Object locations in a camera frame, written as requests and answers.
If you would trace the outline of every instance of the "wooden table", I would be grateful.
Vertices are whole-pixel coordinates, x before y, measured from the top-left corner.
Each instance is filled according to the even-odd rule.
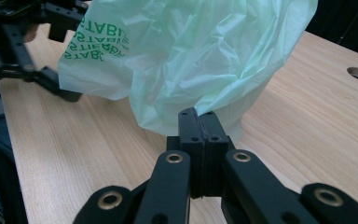
[[[41,27],[29,44],[57,67],[66,43]],[[312,182],[358,201],[358,54],[305,33],[286,66],[242,119],[237,148],[253,151],[295,191]],[[165,137],[142,130],[127,99],[83,96],[71,104],[34,83],[0,81],[30,223],[71,223],[96,190],[133,189],[150,177]],[[216,198],[191,204],[190,223],[224,223]]]

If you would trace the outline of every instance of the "light green plastic bag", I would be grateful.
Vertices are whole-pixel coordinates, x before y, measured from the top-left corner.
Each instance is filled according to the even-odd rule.
[[[227,134],[283,66],[317,0],[94,0],[59,62],[60,86],[130,97],[139,125],[177,135],[214,111]]]

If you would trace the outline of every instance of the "black metal bracket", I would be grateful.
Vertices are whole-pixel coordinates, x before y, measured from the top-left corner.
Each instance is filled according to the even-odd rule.
[[[35,70],[23,36],[30,26],[50,23],[48,38],[63,42],[66,32],[76,29],[87,8],[79,0],[0,1],[0,79],[36,82],[68,102],[77,102],[81,93],[60,90],[58,75],[53,70]]]
[[[227,223],[358,223],[358,202],[325,184],[287,189],[246,150],[235,149],[214,112],[179,113],[179,136],[167,138],[149,180],[134,190],[95,192],[74,221],[188,223],[190,197],[221,197]]]

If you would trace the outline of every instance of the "translucent plastic bag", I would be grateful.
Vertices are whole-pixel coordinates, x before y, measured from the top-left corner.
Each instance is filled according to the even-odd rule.
[[[177,114],[214,111],[226,132],[283,66],[317,0],[94,0],[59,62],[60,85],[130,97],[139,125],[177,135]]]

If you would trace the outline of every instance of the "wooden desk surface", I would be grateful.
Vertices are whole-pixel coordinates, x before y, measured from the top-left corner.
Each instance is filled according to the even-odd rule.
[[[35,62],[53,68],[64,48],[44,34],[29,44]],[[352,66],[357,53],[304,34],[243,116],[237,148],[253,151],[290,189],[323,182],[358,201]],[[34,83],[2,80],[0,87],[30,223],[71,223],[94,191],[143,183],[165,150],[165,137],[139,128],[127,100],[83,96],[70,104]],[[215,198],[192,202],[190,215],[190,223],[225,222]]]

